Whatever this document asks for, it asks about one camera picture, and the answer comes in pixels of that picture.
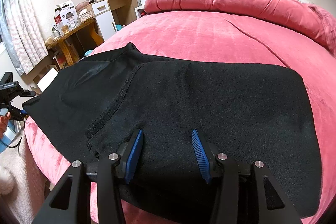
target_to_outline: black fabric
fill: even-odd
[[[61,70],[24,109],[70,162],[116,152],[141,128],[138,169],[121,197],[165,218],[206,223],[211,212],[215,189],[201,178],[194,128],[236,161],[263,161],[301,217],[317,211],[320,150],[293,70],[151,56],[129,43]]]

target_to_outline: pink and white curtain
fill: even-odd
[[[28,73],[48,55],[31,0],[2,1],[11,46],[23,71]]]

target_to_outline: curved wooden table leg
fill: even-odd
[[[74,64],[74,60],[70,53],[68,45],[64,41],[60,41],[58,45],[60,46],[62,52],[64,53],[68,66],[72,66]]]
[[[92,37],[92,39],[96,42],[97,46],[104,43],[104,39],[98,35],[95,31],[95,21],[92,22],[92,24],[89,25],[89,34]]]

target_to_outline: metal pin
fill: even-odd
[[[110,160],[116,160],[119,157],[119,155],[117,153],[112,153],[109,155],[109,159]]]
[[[81,161],[80,160],[75,160],[72,162],[71,164],[73,167],[79,167],[81,165]]]
[[[254,165],[255,165],[256,167],[258,167],[258,168],[261,168],[261,167],[264,166],[264,163],[263,163],[262,161],[260,161],[260,160],[257,160],[257,161],[254,163]]]
[[[226,160],[226,159],[227,159],[227,156],[226,156],[226,154],[224,154],[224,153],[219,153],[219,154],[217,155],[217,157],[218,157],[220,160]]]

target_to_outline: bed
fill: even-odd
[[[304,81],[322,159],[320,205],[304,224],[317,223],[336,194],[336,20],[297,0],[146,0],[146,16],[123,28],[92,54],[132,42],[145,54],[204,62],[262,63],[287,67]],[[25,127],[38,167],[53,183],[70,163],[32,118]],[[96,185],[91,218],[97,219]],[[126,202],[127,223],[172,223]]]

